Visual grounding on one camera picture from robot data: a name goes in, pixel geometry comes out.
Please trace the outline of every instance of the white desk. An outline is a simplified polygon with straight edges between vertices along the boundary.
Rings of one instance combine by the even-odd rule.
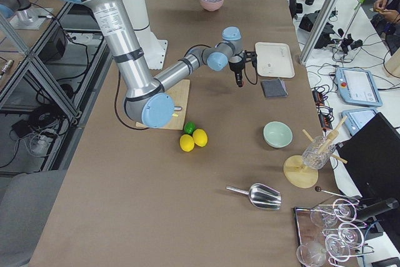
[[[306,43],[307,38],[309,37],[309,33],[302,29],[299,29],[301,18],[304,14],[309,14],[320,10],[323,6],[324,0],[315,0],[312,6],[305,5],[304,0],[297,0],[297,2],[302,3],[303,5],[303,14],[298,15],[297,20],[294,19],[297,39],[300,43],[300,47],[302,48],[304,46],[304,43]],[[338,2],[336,3],[337,20],[336,18],[331,18],[332,21],[330,21],[330,23],[334,26],[334,30],[336,32],[339,28],[345,30],[345,28],[348,26],[357,3],[357,0],[338,0]],[[373,75],[387,79],[393,84],[400,83],[400,79],[394,77],[388,78],[385,75],[383,71],[383,58],[386,56],[385,61],[387,62],[391,56],[390,54],[388,54],[388,50],[381,42],[381,38],[376,34],[374,28],[369,22],[368,17],[362,9],[358,11],[348,33],[352,35],[352,38],[354,40],[361,39],[363,41],[364,46],[362,47],[362,49],[358,48],[350,51],[349,54],[346,56],[346,60],[352,59],[352,61],[351,63],[344,64],[337,63],[332,60],[333,53],[331,48],[314,49],[306,65],[311,87],[321,86],[323,84],[328,84],[330,87],[334,87],[333,81],[330,76],[317,75],[328,74],[335,71],[335,67],[333,66],[325,66],[323,68],[318,67],[322,66],[323,64],[337,64],[338,66],[345,68],[366,68],[367,70],[370,70]],[[378,88],[389,88],[391,86],[387,81],[376,76],[374,76],[374,80]],[[377,110],[382,112],[383,115],[385,115],[385,117],[394,127],[400,126],[400,119],[398,118],[400,109],[397,105],[398,99],[400,97],[400,90],[380,91],[380,95],[383,101],[383,106],[377,108]],[[340,121],[340,113],[342,111],[346,109],[361,108],[345,103],[337,93],[329,93],[326,104],[334,109],[333,113],[335,119],[332,123],[333,127],[335,127],[335,125],[337,125]],[[339,130],[339,136],[336,138],[335,142],[345,141],[348,140],[350,137],[351,136],[347,129],[342,127]],[[332,159],[332,165],[336,165],[336,161],[334,161],[334,159]],[[334,170],[334,173],[338,188],[341,191],[343,191],[348,196],[359,194],[357,187],[355,187],[342,163],[339,162],[337,168]],[[369,240],[368,243],[375,248],[376,252],[370,256],[366,256],[367,263],[390,258],[392,256],[400,257],[400,253],[390,242],[386,234],[384,234],[384,236],[382,237]]]

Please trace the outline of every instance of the computer monitor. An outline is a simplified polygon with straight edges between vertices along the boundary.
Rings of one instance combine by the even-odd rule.
[[[374,202],[400,201],[400,134],[382,113],[377,113],[350,140],[339,143],[340,157],[362,198]],[[400,209],[377,216],[379,223],[400,251]]]

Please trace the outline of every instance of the robotic arm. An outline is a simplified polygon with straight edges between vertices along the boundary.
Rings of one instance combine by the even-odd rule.
[[[162,127],[172,118],[174,102],[166,90],[203,64],[220,71],[228,60],[243,59],[239,29],[230,27],[223,31],[223,41],[215,48],[193,48],[176,64],[152,77],[123,0],[65,1],[83,4],[93,11],[127,86],[125,113],[152,128]]]
[[[38,20],[38,14],[29,0],[0,0],[0,13],[5,18],[12,17],[15,12],[19,22],[30,24]]]

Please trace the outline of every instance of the tablet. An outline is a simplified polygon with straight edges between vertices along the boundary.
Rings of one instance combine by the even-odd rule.
[[[360,69],[337,68],[336,83],[340,96],[350,104],[382,106],[382,99],[371,72]]]
[[[354,136],[365,124],[368,123],[378,111],[375,108],[349,109],[341,113],[342,118],[347,116],[344,125],[348,128],[350,135]]]

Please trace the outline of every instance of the light green bowl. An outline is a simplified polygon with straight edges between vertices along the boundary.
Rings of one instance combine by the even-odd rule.
[[[286,124],[272,121],[264,127],[264,139],[268,145],[274,148],[282,148],[290,144],[293,134]]]

